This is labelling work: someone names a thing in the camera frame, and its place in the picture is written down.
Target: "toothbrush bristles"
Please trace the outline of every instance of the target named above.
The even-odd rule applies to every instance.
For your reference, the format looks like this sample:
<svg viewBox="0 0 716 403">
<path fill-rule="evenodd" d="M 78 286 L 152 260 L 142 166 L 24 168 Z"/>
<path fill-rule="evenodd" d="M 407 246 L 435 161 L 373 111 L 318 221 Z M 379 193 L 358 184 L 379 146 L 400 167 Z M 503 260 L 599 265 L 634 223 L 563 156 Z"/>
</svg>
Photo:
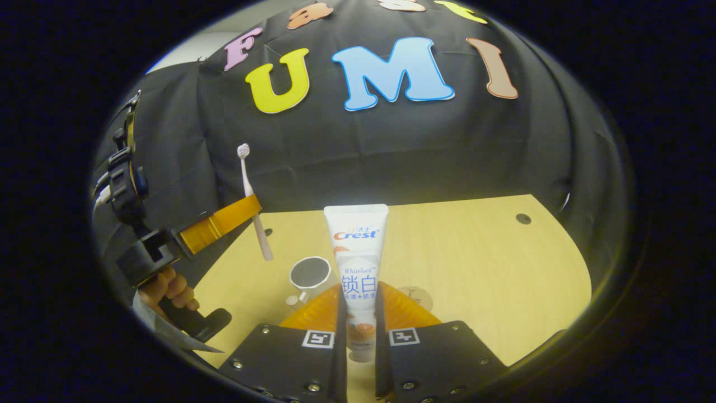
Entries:
<svg viewBox="0 0 716 403">
<path fill-rule="evenodd" d="M 251 149 L 248 147 L 248 144 L 246 144 L 246 143 L 241 144 L 241 145 L 236 149 L 236 153 L 238 154 L 238 156 L 239 156 L 240 158 L 245 158 L 250 151 L 251 151 Z"/>
</svg>

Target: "foam letter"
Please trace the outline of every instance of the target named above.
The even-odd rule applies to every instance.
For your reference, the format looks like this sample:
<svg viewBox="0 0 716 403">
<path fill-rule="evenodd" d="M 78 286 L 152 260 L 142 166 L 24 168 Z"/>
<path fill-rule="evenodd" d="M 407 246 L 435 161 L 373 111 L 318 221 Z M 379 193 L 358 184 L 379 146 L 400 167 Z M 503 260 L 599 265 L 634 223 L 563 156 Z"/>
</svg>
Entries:
<svg viewBox="0 0 716 403">
<path fill-rule="evenodd" d="M 488 22 L 485 21 L 484 19 L 481 19 L 480 17 L 474 16 L 474 15 L 473 15 L 473 14 L 475 13 L 474 11 L 469 10 L 469 9 L 466 9 L 466 8 L 463 7 L 463 6 L 458 6 L 457 4 L 451 3 L 451 2 L 449 2 L 449 1 L 436 1 L 435 3 L 442 4 L 443 6 L 446 6 L 447 9 L 449 9 L 449 10 L 452 11 L 453 13 L 455 13 L 455 14 L 457 14 L 457 15 L 459 15 L 459 16 L 463 16 L 463 17 L 465 17 L 466 19 L 471 19 L 471 20 L 477 21 L 477 22 L 479 22 L 479 23 L 481 23 L 481 24 L 487 24 L 487 23 L 488 23 Z"/>
<path fill-rule="evenodd" d="M 425 7 L 416 3 L 415 0 L 378 0 L 380 5 L 389 10 L 395 11 L 425 11 Z"/>
<path fill-rule="evenodd" d="M 310 6 L 306 6 L 295 13 L 291 14 L 289 19 L 289 29 L 296 29 L 302 27 L 309 22 L 320 19 L 328 14 L 332 13 L 333 9 L 329 9 L 325 3 L 315 3 Z"/>
<path fill-rule="evenodd" d="M 408 76 L 410 85 L 405 96 L 414 101 L 448 100 L 455 91 L 442 80 L 430 48 L 428 38 L 398 39 L 387 62 L 368 49 L 356 46 L 333 55 L 332 60 L 343 66 L 348 85 L 347 110 L 361 110 L 374 107 L 378 97 L 368 93 L 365 80 L 369 80 L 385 99 L 398 99 L 403 75 Z"/>
<path fill-rule="evenodd" d="M 260 35 L 262 31 L 261 27 L 254 28 L 247 34 L 241 35 L 235 41 L 224 47 L 224 50 L 226 50 L 226 66 L 224 66 L 225 72 L 229 71 L 232 67 L 246 59 L 246 56 L 248 55 L 243 51 L 248 51 L 253 47 L 253 37 Z"/>
<path fill-rule="evenodd" d="M 246 82 L 251 85 L 253 101 L 261 112 L 278 113 L 298 105 L 306 97 L 309 92 L 309 74 L 304 56 L 308 52 L 306 48 L 296 49 L 279 59 L 280 63 L 289 68 L 291 76 L 291 89 L 283 95 L 276 95 L 271 86 L 269 72 L 274 68 L 273 64 L 257 67 L 246 75 Z"/>
<path fill-rule="evenodd" d="M 490 42 L 475 38 L 468 38 L 468 43 L 478 50 L 485 62 L 485 67 L 488 69 L 488 76 L 490 76 L 490 82 L 488 82 L 488 91 L 490 94 L 509 100 L 517 98 L 517 88 L 512 86 L 510 75 L 507 73 L 505 63 L 500 56 L 500 54 L 502 54 L 500 48 Z"/>
</svg>

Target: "human hand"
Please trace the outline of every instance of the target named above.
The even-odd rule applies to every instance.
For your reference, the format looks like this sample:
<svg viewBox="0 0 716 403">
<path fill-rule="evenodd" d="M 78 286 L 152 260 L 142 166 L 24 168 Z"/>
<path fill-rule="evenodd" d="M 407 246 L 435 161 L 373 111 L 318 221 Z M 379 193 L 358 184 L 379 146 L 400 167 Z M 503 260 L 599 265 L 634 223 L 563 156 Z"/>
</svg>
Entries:
<svg viewBox="0 0 716 403">
<path fill-rule="evenodd" d="M 199 302 L 194 298 L 194 289 L 186 285 L 186 279 L 181 274 L 167 267 L 157 274 L 154 280 L 144 284 L 138 294 L 142 301 L 153 311 L 172 323 L 167 314 L 159 307 L 159 301 L 165 296 L 177 308 L 186 307 L 188 310 L 199 309 Z"/>
</svg>

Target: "white wall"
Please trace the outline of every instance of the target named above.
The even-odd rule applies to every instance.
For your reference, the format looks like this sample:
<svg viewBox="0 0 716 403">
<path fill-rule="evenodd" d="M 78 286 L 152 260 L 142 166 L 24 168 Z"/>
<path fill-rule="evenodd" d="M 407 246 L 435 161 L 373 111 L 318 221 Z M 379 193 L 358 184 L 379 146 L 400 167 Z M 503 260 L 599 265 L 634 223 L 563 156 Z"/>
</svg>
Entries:
<svg viewBox="0 0 716 403">
<path fill-rule="evenodd" d="M 309 0 L 264 0 L 231 13 L 179 44 L 154 64 L 147 73 L 171 65 L 195 62 L 199 57 L 204 60 L 264 19 L 285 9 L 298 9 L 309 3 L 311 3 Z"/>
<path fill-rule="evenodd" d="M 174 48 L 174 50 L 164 56 L 157 64 L 153 65 L 147 73 L 162 67 L 195 62 L 198 58 L 204 60 L 239 35 L 241 35 L 240 32 L 209 32 L 197 34 Z"/>
</svg>

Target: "white cup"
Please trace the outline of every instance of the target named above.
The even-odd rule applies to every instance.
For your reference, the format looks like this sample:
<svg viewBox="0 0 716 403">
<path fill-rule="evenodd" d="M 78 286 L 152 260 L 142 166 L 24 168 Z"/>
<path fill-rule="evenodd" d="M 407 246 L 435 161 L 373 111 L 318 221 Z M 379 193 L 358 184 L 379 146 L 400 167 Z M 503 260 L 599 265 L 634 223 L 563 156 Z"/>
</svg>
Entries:
<svg viewBox="0 0 716 403">
<path fill-rule="evenodd" d="M 293 306 L 305 304 L 339 283 L 328 260 L 319 256 L 305 257 L 296 262 L 289 272 L 289 282 L 301 293 L 298 301 L 290 296 L 291 302 L 286 299 L 286 303 Z"/>
</svg>

